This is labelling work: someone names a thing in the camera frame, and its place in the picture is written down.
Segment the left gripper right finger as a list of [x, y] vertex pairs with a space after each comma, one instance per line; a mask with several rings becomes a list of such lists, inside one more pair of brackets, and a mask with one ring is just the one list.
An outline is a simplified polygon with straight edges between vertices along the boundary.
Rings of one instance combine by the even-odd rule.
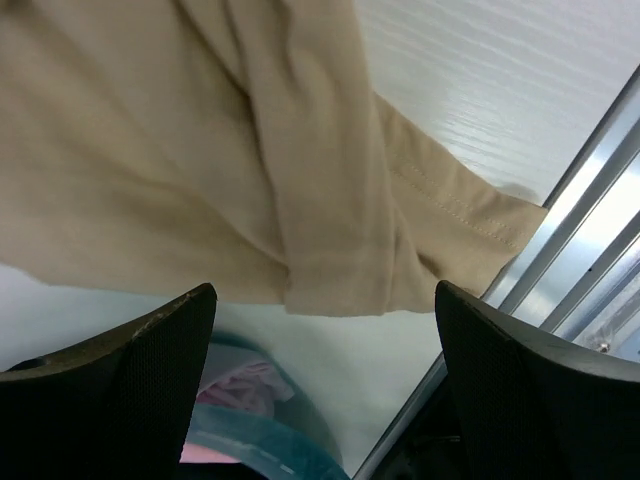
[[639, 366], [436, 287], [448, 380], [474, 479], [636, 479]]

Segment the beige t shirt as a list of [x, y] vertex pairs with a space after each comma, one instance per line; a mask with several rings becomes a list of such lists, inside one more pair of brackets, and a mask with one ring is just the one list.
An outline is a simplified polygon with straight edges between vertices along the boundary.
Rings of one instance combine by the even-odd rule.
[[1, 261], [42, 282], [426, 313], [545, 215], [374, 91], [350, 1], [1, 5]]

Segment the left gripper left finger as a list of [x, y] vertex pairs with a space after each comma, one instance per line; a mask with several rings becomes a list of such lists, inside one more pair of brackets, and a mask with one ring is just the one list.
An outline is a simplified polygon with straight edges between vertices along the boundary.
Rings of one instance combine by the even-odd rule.
[[1, 374], [4, 479], [171, 479], [216, 312], [202, 284]]

